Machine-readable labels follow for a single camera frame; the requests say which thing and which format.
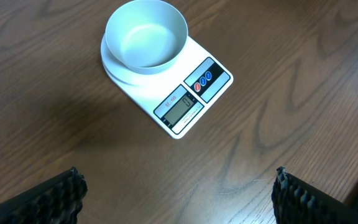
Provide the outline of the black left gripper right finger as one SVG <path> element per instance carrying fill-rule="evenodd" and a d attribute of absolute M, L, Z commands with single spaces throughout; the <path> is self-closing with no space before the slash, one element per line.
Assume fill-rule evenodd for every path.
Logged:
<path fill-rule="evenodd" d="M 281 166 L 272 189 L 277 224 L 358 224 L 358 212 Z"/>

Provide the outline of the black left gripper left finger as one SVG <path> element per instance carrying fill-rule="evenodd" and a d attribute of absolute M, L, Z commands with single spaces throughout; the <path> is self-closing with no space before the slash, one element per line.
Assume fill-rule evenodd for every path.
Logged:
<path fill-rule="evenodd" d="M 88 191 L 75 167 L 0 203 L 0 223 L 78 222 Z"/>

